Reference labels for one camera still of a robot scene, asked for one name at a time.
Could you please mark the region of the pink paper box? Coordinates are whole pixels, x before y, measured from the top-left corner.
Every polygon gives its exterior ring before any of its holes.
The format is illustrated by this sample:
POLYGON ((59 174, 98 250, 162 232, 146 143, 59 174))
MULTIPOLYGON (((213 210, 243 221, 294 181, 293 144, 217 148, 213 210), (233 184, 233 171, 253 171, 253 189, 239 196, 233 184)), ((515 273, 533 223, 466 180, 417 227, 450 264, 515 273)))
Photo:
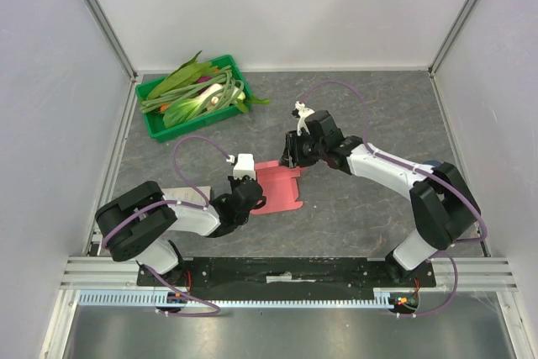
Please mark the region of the pink paper box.
POLYGON ((256 179, 261 185, 266 204, 255 209, 254 215, 274 214, 300 209, 298 179, 305 168, 287 168, 279 161, 265 161, 255 164, 256 179))

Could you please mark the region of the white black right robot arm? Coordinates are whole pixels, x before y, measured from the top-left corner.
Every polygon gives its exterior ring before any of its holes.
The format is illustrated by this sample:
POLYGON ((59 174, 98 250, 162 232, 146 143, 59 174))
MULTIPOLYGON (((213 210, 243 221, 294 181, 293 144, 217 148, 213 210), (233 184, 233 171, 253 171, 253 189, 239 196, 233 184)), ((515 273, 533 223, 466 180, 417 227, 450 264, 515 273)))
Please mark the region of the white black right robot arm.
POLYGON ((452 164, 418 164, 387 154, 361 137, 343 135, 326 110, 313 111, 297 103, 292 115, 297 127, 286 134, 281 165, 309 167, 324 161, 409 200, 415 229, 385 258, 385 276, 392 285, 406 285, 418 266, 455 245, 479 221, 477 202, 452 164))

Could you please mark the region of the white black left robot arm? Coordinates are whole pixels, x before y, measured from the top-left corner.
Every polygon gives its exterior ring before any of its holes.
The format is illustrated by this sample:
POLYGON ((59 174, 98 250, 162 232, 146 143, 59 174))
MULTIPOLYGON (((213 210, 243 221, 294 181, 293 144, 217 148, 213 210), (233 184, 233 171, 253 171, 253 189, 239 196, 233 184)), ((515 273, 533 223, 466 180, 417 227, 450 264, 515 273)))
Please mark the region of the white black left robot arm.
POLYGON ((136 260, 155 270, 165 285, 177 285, 185 267, 171 242, 163 238, 167 231, 219 238, 246 224, 251 211, 266 204, 255 179, 229 177, 229 181, 231 192, 213 198, 207 207, 172 199, 157 182, 142 183, 96 212, 102 248, 114 261, 136 260))

